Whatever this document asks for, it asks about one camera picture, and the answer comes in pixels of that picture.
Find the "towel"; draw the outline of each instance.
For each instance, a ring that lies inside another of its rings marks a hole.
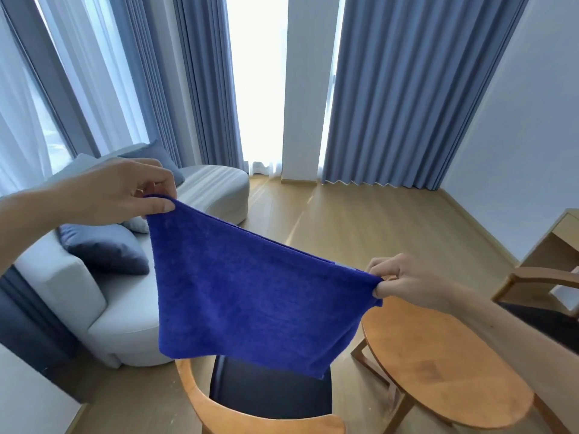
[[[147,216],[164,355],[225,355],[322,378],[362,315],[381,306],[380,277],[172,201],[174,211]]]

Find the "baseboard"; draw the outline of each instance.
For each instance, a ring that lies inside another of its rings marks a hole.
[[[307,179],[281,179],[281,184],[309,184],[310,186],[315,186],[317,183],[317,181],[311,181]]]
[[[456,199],[454,199],[446,190],[438,189],[438,193],[450,204],[453,208],[459,212],[459,214],[467,220],[467,222],[473,226],[490,244],[499,252],[501,255],[509,261],[513,266],[519,264],[519,260],[511,254],[511,252],[506,249],[503,244],[501,244],[495,236],[488,232],[488,230],[483,227],[479,221],[477,221],[470,213],[468,213],[463,206],[461,206]]]
[[[74,416],[74,419],[72,419],[71,424],[68,426],[68,429],[64,434],[72,434],[72,432],[76,428],[78,421],[81,419],[84,411],[86,410],[86,408],[88,406],[89,406],[89,404],[87,404],[87,403],[81,404],[81,407],[78,408],[78,411],[76,412],[76,416]]]

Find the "oval wooden table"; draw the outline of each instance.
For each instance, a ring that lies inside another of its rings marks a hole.
[[[393,404],[384,434],[415,404],[443,422],[475,429],[517,423],[533,392],[484,341],[456,318],[396,297],[362,318],[365,339],[352,356],[388,387]],[[386,377],[362,354],[368,346]]]

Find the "white wall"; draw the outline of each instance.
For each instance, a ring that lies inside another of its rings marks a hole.
[[[339,1],[288,2],[284,179],[317,179]]]
[[[165,94],[175,110],[175,136],[183,141],[181,161],[185,166],[202,164],[173,0],[149,0],[149,3],[153,14],[151,33],[159,39],[162,69],[169,81]]]
[[[80,404],[0,344],[0,430],[64,434]]]
[[[579,0],[529,0],[445,189],[521,259],[579,207]]]

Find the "white sofa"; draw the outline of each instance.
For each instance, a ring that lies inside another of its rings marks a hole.
[[[185,182],[177,189],[180,201],[233,224],[245,219],[249,196],[245,172],[211,165],[181,171]],[[145,276],[93,276],[62,248],[55,231],[34,243],[15,264],[70,331],[111,367],[170,361],[157,344],[159,311],[149,235],[136,236],[149,258],[150,273]]]

